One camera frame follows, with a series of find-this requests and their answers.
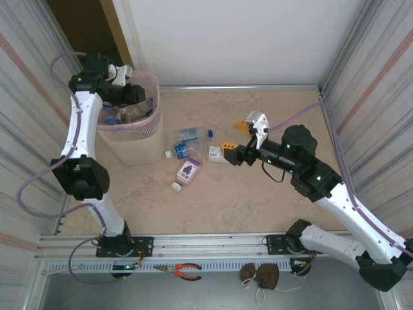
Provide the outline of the dark blue label clear bottle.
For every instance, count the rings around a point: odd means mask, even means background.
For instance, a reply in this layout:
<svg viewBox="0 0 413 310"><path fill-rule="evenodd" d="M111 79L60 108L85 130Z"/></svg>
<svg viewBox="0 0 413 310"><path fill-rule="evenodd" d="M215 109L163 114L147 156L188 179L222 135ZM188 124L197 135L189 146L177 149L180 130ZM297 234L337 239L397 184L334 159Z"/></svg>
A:
<svg viewBox="0 0 413 310"><path fill-rule="evenodd" d="M166 158L177 158L179 160L184 158L195 158L201 154L203 145L196 140L181 142L174 145L172 150L166 150Z"/></svg>

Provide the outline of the pink waste basket with liner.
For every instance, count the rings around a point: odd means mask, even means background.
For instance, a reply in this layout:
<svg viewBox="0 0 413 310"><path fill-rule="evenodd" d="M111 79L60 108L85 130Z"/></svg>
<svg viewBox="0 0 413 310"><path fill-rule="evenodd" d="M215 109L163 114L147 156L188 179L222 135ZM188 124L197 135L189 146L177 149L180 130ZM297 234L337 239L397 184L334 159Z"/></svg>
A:
<svg viewBox="0 0 413 310"><path fill-rule="evenodd" d="M161 119L161 104L159 102L159 83L155 75L147 71L133 71L132 77L127 79L127 83L139 85L144 88L146 100L153 99L153 114L150 117L140 119L138 121L127 124L120 123L114 126L102 125L103 119L109 115L119 114L121 109L125 107L115 107L111 103L104 103L104 107L99 112L97 120L97 131L102 137L108 141L135 141L144 140L157 133L159 126L162 124Z"/></svg>

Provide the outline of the aluminium double track rail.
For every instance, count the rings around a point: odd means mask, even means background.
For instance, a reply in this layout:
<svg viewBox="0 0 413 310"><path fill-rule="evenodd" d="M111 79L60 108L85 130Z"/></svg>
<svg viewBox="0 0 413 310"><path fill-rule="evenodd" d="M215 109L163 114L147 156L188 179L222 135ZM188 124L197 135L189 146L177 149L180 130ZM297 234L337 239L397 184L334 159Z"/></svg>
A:
<svg viewBox="0 0 413 310"><path fill-rule="evenodd" d="M267 256L267 233L155 234L151 259L257 258ZM66 260L88 235L55 235L40 238L34 258Z"/></svg>

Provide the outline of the white door frame post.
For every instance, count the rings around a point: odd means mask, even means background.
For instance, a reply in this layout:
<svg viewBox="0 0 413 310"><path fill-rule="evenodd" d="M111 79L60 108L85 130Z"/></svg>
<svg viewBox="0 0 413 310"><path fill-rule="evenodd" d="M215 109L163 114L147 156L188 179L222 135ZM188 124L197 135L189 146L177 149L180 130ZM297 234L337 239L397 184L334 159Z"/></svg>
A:
<svg viewBox="0 0 413 310"><path fill-rule="evenodd" d="M132 10L132 0L113 0L113 4L134 68L136 70L147 70L148 65Z"/></svg>

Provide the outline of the circuit board with green light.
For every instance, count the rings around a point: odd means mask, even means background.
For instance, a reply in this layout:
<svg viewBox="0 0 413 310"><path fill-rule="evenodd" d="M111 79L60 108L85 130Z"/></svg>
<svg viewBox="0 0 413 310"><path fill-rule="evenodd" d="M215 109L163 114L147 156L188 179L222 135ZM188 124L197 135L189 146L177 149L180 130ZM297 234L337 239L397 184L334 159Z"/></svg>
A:
<svg viewBox="0 0 413 310"><path fill-rule="evenodd" d="M112 266L112 272L110 273L113 278L116 279L125 279L130 276L133 271L135 271L140 266L139 263L133 264L114 264Z"/></svg>

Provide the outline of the brown wooden door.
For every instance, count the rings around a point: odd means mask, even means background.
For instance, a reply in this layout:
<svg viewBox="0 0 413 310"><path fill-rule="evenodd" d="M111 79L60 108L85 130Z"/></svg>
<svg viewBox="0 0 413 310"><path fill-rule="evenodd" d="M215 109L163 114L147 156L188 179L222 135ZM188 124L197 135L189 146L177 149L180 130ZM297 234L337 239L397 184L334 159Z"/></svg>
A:
<svg viewBox="0 0 413 310"><path fill-rule="evenodd" d="M99 0L122 62L134 67L113 0Z"/></svg>

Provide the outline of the Nescafe coffee bottle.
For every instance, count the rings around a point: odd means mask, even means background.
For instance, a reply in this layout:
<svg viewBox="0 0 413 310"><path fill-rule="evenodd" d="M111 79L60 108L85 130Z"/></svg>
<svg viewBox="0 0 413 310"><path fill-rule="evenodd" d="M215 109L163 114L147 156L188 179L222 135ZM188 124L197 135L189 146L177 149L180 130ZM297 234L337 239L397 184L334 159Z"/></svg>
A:
<svg viewBox="0 0 413 310"><path fill-rule="evenodd" d="M227 160L223 157L221 148L219 146L209 146L207 159L211 162L216 163L228 163Z"/></svg>

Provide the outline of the purple grape label bottle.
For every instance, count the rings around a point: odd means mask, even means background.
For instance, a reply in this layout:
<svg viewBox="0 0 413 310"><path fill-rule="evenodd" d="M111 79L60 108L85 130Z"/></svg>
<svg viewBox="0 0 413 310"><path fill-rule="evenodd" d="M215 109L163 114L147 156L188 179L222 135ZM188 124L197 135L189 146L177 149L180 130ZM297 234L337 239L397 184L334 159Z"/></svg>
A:
<svg viewBox="0 0 413 310"><path fill-rule="evenodd" d="M171 184L171 188L175 191L181 191L181 189L189 185L197 173L201 170L201 163L191 157L188 157L181 168L176 173L176 179Z"/></svg>

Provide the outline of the large brown cloth pouch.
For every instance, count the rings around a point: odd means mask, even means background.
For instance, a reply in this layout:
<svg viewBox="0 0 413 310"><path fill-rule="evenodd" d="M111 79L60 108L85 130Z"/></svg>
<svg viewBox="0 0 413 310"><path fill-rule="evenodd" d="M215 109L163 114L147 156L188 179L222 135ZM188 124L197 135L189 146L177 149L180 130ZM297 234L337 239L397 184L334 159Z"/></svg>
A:
<svg viewBox="0 0 413 310"><path fill-rule="evenodd" d="M256 271L256 281L260 288L274 290L279 281L279 267L275 263L264 263Z"/></svg>

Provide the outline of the grey label clear bottle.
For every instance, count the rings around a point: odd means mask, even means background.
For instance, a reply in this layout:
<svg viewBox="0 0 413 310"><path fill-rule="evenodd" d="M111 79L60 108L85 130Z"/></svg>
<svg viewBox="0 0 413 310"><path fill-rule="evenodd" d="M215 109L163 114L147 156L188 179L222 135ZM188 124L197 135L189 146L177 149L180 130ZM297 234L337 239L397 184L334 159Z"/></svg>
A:
<svg viewBox="0 0 413 310"><path fill-rule="evenodd" d="M176 137L178 141L188 142L213 138L214 133L211 129L205 129L203 127L192 127L187 129L179 129L177 131Z"/></svg>

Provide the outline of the small brown cloth pouch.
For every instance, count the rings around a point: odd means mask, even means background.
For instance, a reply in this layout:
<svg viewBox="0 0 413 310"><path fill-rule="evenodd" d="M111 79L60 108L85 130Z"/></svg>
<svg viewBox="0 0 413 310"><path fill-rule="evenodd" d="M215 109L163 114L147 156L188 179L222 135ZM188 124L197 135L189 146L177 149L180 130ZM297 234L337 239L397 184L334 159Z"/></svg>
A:
<svg viewBox="0 0 413 310"><path fill-rule="evenodd" d="M242 282L250 281L256 274L256 267L253 263L247 263L242 266L239 276Z"/></svg>

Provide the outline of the pink slatted plastic bin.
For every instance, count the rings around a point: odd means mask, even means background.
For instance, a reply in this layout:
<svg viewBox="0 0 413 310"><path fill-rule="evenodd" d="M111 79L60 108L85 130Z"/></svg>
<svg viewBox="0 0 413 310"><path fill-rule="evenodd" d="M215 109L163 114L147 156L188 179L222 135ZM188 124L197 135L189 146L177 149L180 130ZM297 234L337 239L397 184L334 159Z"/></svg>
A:
<svg viewBox="0 0 413 310"><path fill-rule="evenodd" d="M165 157L166 138L162 118L162 124L156 134L141 140L135 141L108 141L104 139L107 145L112 149L116 156L127 165L142 165L155 163Z"/></svg>

